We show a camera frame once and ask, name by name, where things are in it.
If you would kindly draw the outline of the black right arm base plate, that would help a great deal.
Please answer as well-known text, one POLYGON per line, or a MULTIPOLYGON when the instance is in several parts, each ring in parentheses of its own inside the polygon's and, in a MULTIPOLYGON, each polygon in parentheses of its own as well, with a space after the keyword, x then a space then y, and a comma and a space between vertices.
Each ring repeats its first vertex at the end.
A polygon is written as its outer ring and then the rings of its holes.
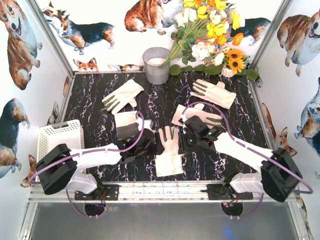
POLYGON ((225 179, 222 183, 211 183, 206 185, 206 189, 200 190, 201 193, 206 193, 209 200, 252 200, 251 192, 238 193, 231 186, 231 180, 225 179))

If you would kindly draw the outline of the long white glove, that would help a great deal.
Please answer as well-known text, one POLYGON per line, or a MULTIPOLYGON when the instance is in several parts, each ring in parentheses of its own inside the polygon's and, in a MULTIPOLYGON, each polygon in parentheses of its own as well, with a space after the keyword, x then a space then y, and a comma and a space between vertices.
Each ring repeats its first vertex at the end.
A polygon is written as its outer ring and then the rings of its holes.
POLYGON ((165 126, 158 130, 159 138, 164 151, 155 156, 156 176, 166 177, 182 174, 182 155, 179 154, 179 129, 165 126))

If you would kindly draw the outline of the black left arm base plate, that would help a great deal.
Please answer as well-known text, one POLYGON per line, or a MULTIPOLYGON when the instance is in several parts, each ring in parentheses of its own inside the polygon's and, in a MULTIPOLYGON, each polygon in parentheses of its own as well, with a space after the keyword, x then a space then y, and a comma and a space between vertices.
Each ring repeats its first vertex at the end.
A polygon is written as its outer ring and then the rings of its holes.
POLYGON ((93 192, 85 194, 81 191, 76 191, 74 199, 76 201, 117 201, 120 193, 120 185, 118 184, 106 184, 98 182, 97 189, 93 192))

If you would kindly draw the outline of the white glove green fingers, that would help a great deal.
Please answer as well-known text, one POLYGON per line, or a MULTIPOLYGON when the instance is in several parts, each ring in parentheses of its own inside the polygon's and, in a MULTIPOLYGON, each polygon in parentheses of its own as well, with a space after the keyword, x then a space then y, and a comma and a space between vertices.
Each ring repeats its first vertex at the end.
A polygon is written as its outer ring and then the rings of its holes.
POLYGON ((220 115, 209 113, 203 110, 204 108, 203 103, 197 103, 192 107, 189 107, 184 113, 183 111, 186 109, 185 106, 179 104, 176 108, 176 111, 173 115, 171 123, 182 127, 183 124, 180 120, 188 120, 193 116, 198 116, 204 124, 206 124, 210 129, 213 126, 221 126, 222 117, 220 115))

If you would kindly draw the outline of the grey striped work glove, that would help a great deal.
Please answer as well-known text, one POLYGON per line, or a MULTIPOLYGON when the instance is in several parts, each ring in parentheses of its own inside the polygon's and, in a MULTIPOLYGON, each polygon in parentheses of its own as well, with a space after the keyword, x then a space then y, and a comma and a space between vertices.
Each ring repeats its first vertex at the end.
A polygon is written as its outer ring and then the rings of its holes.
POLYGON ((142 138, 155 140, 155 134, 152 130, 153 121, 145 119, 142 121, 140 116, 137 116, 137 111, 119 112, 114 115, 116 136, 120 140, 135 141, 143 130, 142 138))

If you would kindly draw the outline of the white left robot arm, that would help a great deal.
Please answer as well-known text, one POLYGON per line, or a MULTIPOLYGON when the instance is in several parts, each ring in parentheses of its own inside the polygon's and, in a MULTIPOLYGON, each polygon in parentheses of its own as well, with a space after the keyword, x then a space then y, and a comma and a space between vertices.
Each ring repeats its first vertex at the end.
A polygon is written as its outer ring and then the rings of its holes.
POLYGON ((46 195, 53 195, 62 190, 91 194, 100 184, 92 174, 83 173, 83 170, 129 163, 142 155, 161 155, 164 150, 160 134, 147 128, 139 131, 134 137, 102 147, 71 149, 62 143, 36 164, 36 176, 46 195))

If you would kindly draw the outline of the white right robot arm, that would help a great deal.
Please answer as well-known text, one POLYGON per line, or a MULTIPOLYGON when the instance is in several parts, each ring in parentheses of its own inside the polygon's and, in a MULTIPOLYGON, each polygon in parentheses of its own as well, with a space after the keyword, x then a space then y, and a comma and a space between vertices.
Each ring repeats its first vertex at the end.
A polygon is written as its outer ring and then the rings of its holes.
POLYGON ((273 200, 284 202, 302 177, 292 156, 284 148, 262 148, 230 136, 216 125, 209 128, 199 116, 181 115, 179 123, 179 152, 186 154, 200 150, 231 156, 253 168, 255 173, 237 173, 227 180, 236 193, 266 193, 273 200))

